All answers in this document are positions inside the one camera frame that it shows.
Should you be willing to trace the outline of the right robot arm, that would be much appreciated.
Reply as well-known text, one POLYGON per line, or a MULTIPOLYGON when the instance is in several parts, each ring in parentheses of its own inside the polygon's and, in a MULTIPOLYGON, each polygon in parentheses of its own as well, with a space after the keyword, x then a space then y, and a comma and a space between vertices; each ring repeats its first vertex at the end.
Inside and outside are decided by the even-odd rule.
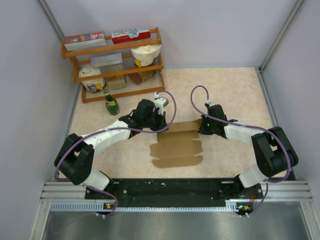
POLYGON ((235 119, 228 121, 219 104, 208 102, 205 107, 207 114, 201 116, 200 134, 217 135, 253 147, 256 164, 233 180, 233 192, 237 197, 245 198, 253 186, 291 170, 299 163, 298 155, 281 127, 249 127, 235 119))

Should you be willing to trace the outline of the brown cardboard box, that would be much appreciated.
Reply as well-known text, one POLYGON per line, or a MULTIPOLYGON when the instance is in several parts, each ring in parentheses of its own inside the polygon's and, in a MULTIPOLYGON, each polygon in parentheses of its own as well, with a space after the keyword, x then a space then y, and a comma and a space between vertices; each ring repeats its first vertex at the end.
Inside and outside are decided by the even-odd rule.
POLYGON ((201 120, 174 122, 157 134, 150 146, 152 164, 159 169, 197 166, 203 161, 200 141, 201 120))

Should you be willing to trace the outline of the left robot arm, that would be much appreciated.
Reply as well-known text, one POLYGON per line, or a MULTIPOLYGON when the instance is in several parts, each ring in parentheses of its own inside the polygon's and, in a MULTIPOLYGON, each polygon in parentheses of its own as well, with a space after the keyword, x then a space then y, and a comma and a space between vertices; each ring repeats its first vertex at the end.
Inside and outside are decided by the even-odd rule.
POLYGON ((143 129, 158 132, 167 126, 166 97, 154 101, 142 99, 137 108, 120 117, 113 124, 91 134, 70 134, 64 141, 54 166, 74 185, 96 189, 102 198, 109 198, 114 191, 112 180, 103 172, 93 169, 95 155, 104 149, 139 134, 143 129))

